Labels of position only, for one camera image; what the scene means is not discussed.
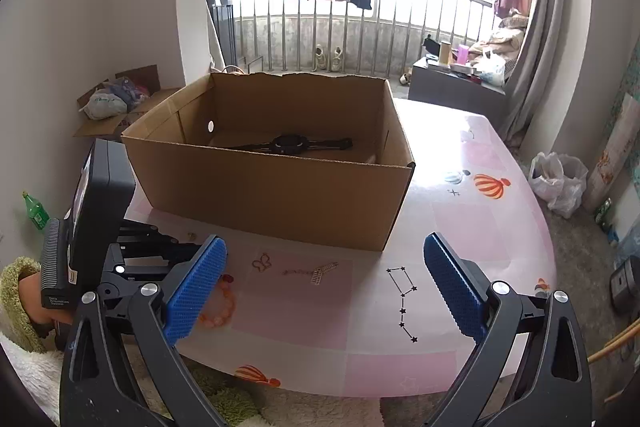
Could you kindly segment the left hand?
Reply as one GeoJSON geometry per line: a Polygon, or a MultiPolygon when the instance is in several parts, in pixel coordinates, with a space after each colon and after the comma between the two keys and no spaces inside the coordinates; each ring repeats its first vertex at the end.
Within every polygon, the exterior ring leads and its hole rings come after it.
{"type": "Polygon", "coordinates": [[[39,272],[22,277],[17,283],[20,314],[16,324],[25,334],[37,340],[46,338],[56,325],[72,325],[74,314],[70,310],[48,309],[41,301],[41,277],[39,272]]]}

